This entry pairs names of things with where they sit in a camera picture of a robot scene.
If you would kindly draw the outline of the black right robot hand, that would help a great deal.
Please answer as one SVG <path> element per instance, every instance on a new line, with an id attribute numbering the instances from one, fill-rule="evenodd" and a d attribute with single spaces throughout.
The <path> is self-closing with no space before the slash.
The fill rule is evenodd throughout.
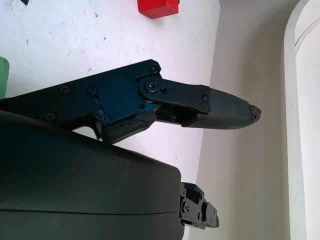
<path id="1" fill-rule="evenodd" d="M 217 210 L 169 164 L 116 146 L 155 122 L 235 130 L 261 110 L 149 59 L 0 101 L 3 240 L 180 240 Z"/>

